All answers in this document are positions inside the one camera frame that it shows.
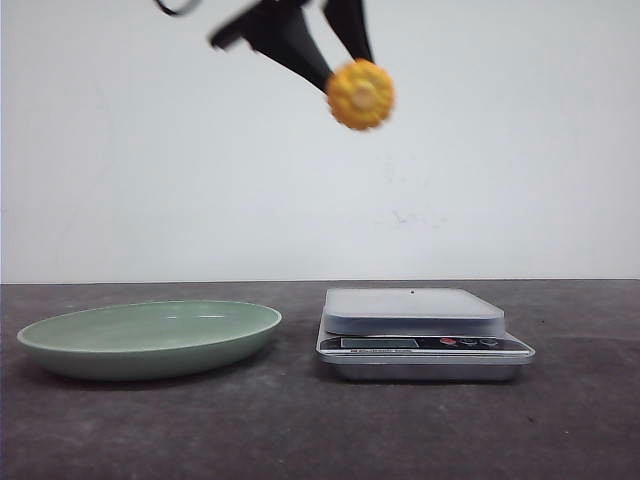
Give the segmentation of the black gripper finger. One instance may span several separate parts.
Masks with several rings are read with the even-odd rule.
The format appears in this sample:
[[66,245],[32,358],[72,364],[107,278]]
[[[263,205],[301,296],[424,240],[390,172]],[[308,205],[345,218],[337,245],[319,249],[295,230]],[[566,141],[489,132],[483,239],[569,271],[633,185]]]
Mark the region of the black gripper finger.
[[332,74],[305,21],[307,1],[258,1],[208,38],[212,48],[226,50],[239,40],[304,78],[321,92]]
[[374,61],[362,0],[327,0],[323,13],[332,31],[353,59]]

